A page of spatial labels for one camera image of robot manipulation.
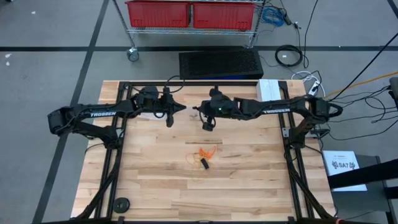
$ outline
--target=black metal frame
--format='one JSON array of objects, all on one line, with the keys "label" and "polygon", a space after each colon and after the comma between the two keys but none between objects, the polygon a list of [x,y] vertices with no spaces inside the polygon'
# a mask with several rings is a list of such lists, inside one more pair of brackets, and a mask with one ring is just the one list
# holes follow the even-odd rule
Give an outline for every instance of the black metal frame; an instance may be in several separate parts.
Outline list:
[{"label": "black metal frame", "polygon": [[[170,82],[169,86],[180,86],[182,84],[182,81],[176,81],[176,82]],[[120,82],[119,86],[118,86],[118,95],[116,97],[116,102],[119,102],[122,100],[123,95],[125,90],[127,90],[127,98],[131,97],[132,95],[132,86],[162,86],[164,85],[164,82]],[[197,82],[185,82],[184,84],[185,86],[214,86],[214,85],[218,85],[218,86],[256,86],[257,85],[257,81],[211,81],[211,80],[203,80],[203,81],[197,81]],[[279,81],[279,87],[283,92],[284,98],[288,99],[289,98],[289,92],[287,89],[287,83],[286,81]],[[292,113],[288,113],[288,118],[289,118],[289,125],[290,127],[294,127],[295,123],[294,123],[294,118],[293,118],[293,114]],[[114,117],[112,120],[112,126],[116,128],[116,125],[118,123],[118,117]],[[292,160],[292,155],[290,153],[290,144],[289,144],[289,137],[288,136],[284,136],[284,131],[283,129],[286,127],[285,126],[285,120],[284,120],[284,116],[282,114],[279,114],[279,123],[280,123],[280,129],[281,129],[281,134],[283,137],[283,144],[284,144],[284,149],[285,149],[285,156],[286,156],[286,161],[287,161],[287,169],[291,170],[291,169],[295,169],[293,164],[291,162]],[[122,131],[125,131],[126,129],[126,125],[127,125],[127,119],[124,118],[122,121],[122,126],[121,129]],[[101,185],[99,187],[99,191],[97,192],[95,197],[99,197],[99,200],[97,199],[94,206],[95,206],[95,214],[94,214],[94,218],[88,218],[88,216],[90,216],[90,214],[88,216],[83,216],[77,219],[71,219],[69,221],[60,221],[60,222],[51,222],[51,223],[148,223],[148,224],[155,224],[155,223],[161,223],[161,224],[208,224],[208,223],[212,223],[212,224],[227,224],[227,223],[233,223],[233,224],[282,224],[282,223],[294,223],[294,218],[293,217],[287,217],[287,221],[282,221],[282,222],[213,222],[213,221],[192,221],[192,222],[168,222],[168,221],[146,221],[146,222],[133,222],[133,221],[124,221],[124,217],[120,216],[119,220],[116,221],[111,221],[112,219],[112,213],[113,213],[113,201],[116,195],[116,187],[118,184],[118,176],[119,176],[119,168],[120,168],[120,163],[121,163],[121,156],[122,156],[122,152],[123,152],[123,142],[124,142],[124,134],[121,136],[121,145],[120,147],[118,147],[116,149],[116,158],[115,158],[115,162],[114,162],[114,167],[113,167],[113,172],[111,172],[110,174],[108,174],[109,172],[109,167],[111,164],[111,158],[112,158],[112,153],[113,150],[108,150],[106,152],[105,158],[104,158],[104,166],[103,166],[103,172],[101,175]],[[298,169],[299,169],[299,173],[300,176],[302,178],[302,180],[305,183],[305,186],[307,186],[307,178],[305,175],[305,168],[304,168],[304,164],[303,164],[303,159],[302,159],[302,155],[301,155],[301,151],[300,149],[295,149],[295,153],[297,156],[297,165],[298,165]],[[293,203],[294,203],[294,209],[295,209],[295,213],[296,213],[296,218],[300,219],[302,218],[302,211],[300,208],[300,199],[299,199],[299,193],[297,190],[297,184],[296,181],[294,180],[293,177],[290,177],[290,187],[292,189],[292,197],[293,197]],[[106,211],[106,217],[101,217],[101,210],[102,210],[102,206],[103,206],[103,196],[105,194],[106,189],[109,187],[109,180],[111,180],[111,190],[109,193],[109,200],[108,200],[108,206],[107,206],[107,211]],[[311,203],[309,202],[308,198],[305,197],[305,204],[306,204],[306,209],[307,209],[307,213],[308,213],[308,217],[309,218],[313,218],[314,214],[313,214],[313,210],[312,210],[312,206]]]}]

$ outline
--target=butcher block tabletop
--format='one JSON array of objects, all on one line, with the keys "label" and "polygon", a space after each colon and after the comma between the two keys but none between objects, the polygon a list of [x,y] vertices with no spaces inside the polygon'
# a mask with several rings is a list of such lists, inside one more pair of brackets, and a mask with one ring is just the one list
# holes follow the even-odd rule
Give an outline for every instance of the butcher block tabletop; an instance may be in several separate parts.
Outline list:
[{"label": "butcher block tabletop", "polygon": [[[302,81],[286,82],[291,98],[305,94]],[[98,103],[115,103],[118,86],[119,81],[104,81]],[[127,121],[116,198],[126,197],[131,205],[126,213],[113,212],[113,220],[119,216],[148,221],[286,221],[289,216],[295,217],[278,116],[263,115],[250,121],[216,118],[214,131],[205,131],[192,106],[208,100],[211,88],[187,85],[173,93],[174,100],[187,108],[174,114],[171,128],[164,120],[147,117]],[[231,99],[257,98],[255,86],[219,89]],[[299,124],[302,117],[295,114],[294,119]],[[96,118],[94,124],[111,125],[111,120]],[[101,140],[91,140],[88,146],[98,143]],[[319,149],[314,139],[306,139],[306,145]],[[198,161],[200,149],[214,152],[207,170]],[[81,213],[98,191],[105,154],[102,145],[87,151],[71,217]],[[310,190],[333,215],[335,208],[321,155],[303,148],[302,157]],[[304,197],[297,188],[306,217]]]}]

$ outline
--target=power strip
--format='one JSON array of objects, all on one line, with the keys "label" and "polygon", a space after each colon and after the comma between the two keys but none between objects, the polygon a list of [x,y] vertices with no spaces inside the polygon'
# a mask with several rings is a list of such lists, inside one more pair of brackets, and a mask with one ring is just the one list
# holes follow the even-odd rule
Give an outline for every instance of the power strip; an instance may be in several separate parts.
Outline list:
[{"label": "power strip", "polygon": [[315,96],[315,94],[318,91],[319,88],[319,84],[321,84],[319,81],[315,81],[310,89],[310,91],[308,92],[309,95],[313,95]]}]

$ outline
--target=shelf caster wheel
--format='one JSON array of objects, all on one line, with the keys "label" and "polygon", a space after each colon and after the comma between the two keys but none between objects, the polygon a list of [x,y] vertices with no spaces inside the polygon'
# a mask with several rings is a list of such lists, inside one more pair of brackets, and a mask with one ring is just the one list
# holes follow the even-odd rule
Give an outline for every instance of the shelf caster wheel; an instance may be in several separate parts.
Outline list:
[{"label": "shelf caster wheel", "polygon": [[139,59],[138,50],[134,47],[127,50],[127,58],[130,62],[136,62]]}]

